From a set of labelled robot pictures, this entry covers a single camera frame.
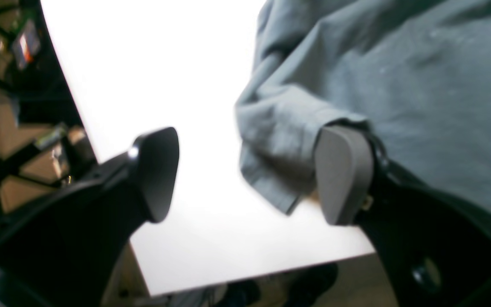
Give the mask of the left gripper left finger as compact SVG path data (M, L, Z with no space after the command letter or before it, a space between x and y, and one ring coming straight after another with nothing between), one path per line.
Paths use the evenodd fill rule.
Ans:
M0 220L0 303L97 307L131 235L169 213L179 135L146 133L76 183Z

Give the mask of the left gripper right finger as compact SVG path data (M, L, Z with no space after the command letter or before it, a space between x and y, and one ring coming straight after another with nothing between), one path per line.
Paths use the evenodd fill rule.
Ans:
M316 186L329 225L359 226L401 307L491 307L491 213L391 161L373 134L320 130Z

